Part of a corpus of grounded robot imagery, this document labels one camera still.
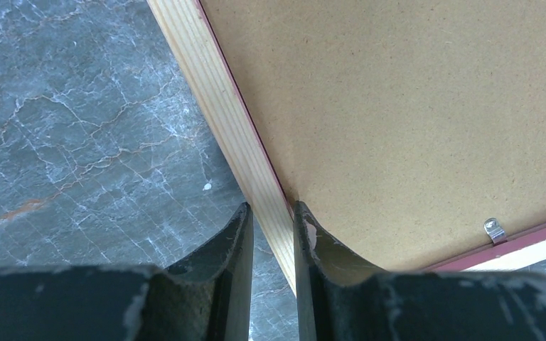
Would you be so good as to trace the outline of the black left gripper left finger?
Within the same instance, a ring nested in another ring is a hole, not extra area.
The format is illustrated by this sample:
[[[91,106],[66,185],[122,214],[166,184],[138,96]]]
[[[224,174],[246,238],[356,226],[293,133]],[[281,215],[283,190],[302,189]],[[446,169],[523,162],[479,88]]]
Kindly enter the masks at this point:
[[[174,264],[0,267],[0,340],[246,340],[253,214]]]

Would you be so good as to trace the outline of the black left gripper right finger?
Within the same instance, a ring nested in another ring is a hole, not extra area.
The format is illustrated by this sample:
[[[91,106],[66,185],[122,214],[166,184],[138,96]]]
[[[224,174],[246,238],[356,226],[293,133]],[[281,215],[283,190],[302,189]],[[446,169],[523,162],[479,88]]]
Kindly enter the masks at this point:
[[[391,272],[294,204],[301,340],[546,340],[546,276]]]

